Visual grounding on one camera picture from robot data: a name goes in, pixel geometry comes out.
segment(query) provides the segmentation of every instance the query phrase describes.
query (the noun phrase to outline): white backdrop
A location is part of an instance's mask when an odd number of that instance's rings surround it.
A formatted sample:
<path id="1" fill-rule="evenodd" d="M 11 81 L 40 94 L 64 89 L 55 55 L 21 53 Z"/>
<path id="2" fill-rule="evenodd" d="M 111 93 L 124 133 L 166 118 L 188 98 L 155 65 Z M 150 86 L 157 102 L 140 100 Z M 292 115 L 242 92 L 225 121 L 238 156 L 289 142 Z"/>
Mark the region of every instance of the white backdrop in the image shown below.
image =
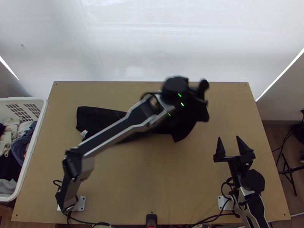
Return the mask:
<path id="1" fill-rule="evenodd" d="M 304 47 L 302 0 L 2 0 L 0 56 L 36 97 L 53 81 L 249 82 Z"/>

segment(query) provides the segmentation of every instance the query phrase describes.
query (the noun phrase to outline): laundry basket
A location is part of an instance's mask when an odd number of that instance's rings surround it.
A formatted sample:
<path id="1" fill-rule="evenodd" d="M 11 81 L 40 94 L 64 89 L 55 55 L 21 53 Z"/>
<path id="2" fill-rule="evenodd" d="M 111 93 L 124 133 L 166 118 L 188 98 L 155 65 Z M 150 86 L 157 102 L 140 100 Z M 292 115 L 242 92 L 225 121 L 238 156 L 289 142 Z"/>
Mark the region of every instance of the laundry basket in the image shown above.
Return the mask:
<path id="1" fill-rule="evenodd" d="M 47 101 L 34 97 L 0 98 L 0 123 L 8 118 L 18 118 L 21 122 L 37 120 L 36 128 L 27 149 L 26 157 L 21 168 L 15 191 L 8 197 L 0 196 L 0 202 L 9 202 L 20 193 L 27 168 L 32 157 L 39 130 L 47 107 Z"/>

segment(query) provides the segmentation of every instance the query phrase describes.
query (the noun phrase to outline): robotic arm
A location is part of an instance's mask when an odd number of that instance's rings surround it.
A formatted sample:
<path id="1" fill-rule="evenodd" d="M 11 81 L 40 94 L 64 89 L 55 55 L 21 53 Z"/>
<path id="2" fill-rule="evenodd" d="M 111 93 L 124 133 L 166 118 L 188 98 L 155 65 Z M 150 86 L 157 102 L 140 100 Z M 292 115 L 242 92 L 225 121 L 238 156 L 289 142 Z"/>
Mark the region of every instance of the robotic arm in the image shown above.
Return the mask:
<path id="1" fill-rule="evenodd" d="M 169 78 L 160 92 L 146 93 L 131 107 L 124 118 L 65 152 L 64 177 L 56 193 L 63 214 L 71 212 L 78 202 L 80 184 L 94 169 L 94 157 L 135 132 L 156 127 L 171 132 L 174 141 L 185 138 L 197 121 L 208 121 L 204 93 L 209 88 L 206 80 L 191 88 L 188 79 Z"/>
<path id="2" fill-rule="evenodd" d="M 233 184 L 230 184 L 229 181 L 226 182 L 233 186 L 228 196 L 230 209 L 235 210 L 241 216 L 245 227 L 269 228 L 261 197 L 265 188 L 265 179 L 258 171 L 250 169 L 253 159 L 255 159 L 253 150 L 239 136 L 236 137 L 236 140 L 240 155 L 226 157 L 220 137 L 217 141 L 216 153 L 213 155 L 214 162 L 228 162 L 229 165 L 233 180 Z"/>

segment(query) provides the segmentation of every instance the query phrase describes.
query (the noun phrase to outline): wooden tabletop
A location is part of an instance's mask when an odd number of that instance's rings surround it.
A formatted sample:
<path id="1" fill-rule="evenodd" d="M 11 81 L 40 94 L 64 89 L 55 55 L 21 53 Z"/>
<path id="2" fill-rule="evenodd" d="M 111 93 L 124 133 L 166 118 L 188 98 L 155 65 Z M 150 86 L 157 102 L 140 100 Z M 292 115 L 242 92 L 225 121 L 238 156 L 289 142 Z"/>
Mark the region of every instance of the wooden tabletop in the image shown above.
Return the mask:
<path id="1" fill-rule="evenodd" d="M 46 114 L 12 220 L 66 223 L 57 211 L 52 181 L 63 178 L 66 149 L 81 142 L 76 127 L 79 106 L 127 111 L 162 82 L 54 82 Z M 238 155 L 236 135 L 256 155 L 252 168 L 266 181 L 262 198 L 268 221 L 290 219 L 279 175 L 248 83 L 211 82 L 206 93 L 210 121 L 199 122 L 184 140 L 169 135 L 112 146 L 96 156 L 95 170 L 82 183 L 83 212 L 75 218 L 111 224 L 144 224 L 157 214 L 159 224 L 189 224 L 220 212 L 217 196 L 229 178 L 227 163 L 214 163 L 220 136 L 227 155 Z M 217 223 L 237 223 L 222 216 Z"/>

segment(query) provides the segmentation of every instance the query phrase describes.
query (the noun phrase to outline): black cloth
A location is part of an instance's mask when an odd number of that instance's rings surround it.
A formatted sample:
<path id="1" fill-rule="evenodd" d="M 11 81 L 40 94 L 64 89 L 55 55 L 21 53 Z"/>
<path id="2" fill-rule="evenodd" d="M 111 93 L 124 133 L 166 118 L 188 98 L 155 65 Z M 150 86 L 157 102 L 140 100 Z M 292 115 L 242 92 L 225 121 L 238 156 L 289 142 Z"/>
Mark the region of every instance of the black cloth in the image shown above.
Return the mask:
<path id="1" fill-rule="evenodd" d="M 11 151 L 8 153 L 7 157 L 4 155 L 0 156 L 0 179 L 6 179 L 8 181 L 14 179 L 17 182 L 20 171 L 21 166 Z"/>
<path id="2" fill-rule="evenodd" d="M 0 123 L 0 136 L 3 134 L 4 130 L 5 130 L 5 126 L 2 123 Z"/>
<path id="3" fill-rule="evenodd" d="M 105 108 L 78 107 L 76 129 L 80 132 L 83 132 L 84 130 L 88 131 L 83 138 L 84 141 L 116 121 L 119 121 L 121 118 L 125 117 L 126 114 L 126 112 Z M 135 133 L 120 141 L 120 143 L 142 137 L 143 135 L 144 134 Z"/>
<path id="4" fill-rule="evenodd" d="M 77 126 L 80 132 L 87 130 L 84 140 L 115 123 L 126 115 L 126 112 L 82 106 L 77 109 Z M 209 115 L 206 107 L 197 109 L 195 105 L 189 105 L 187 109 L 179 112 L 178 115 L 167 118 L 159 127 L 150 132 L 138 132 L 120 141 L 120 143 L 137 139 L 148 133 L 170 134 L 174 142 L 184 139 L 193 129 L 197 121 L 208 121 Z"/>

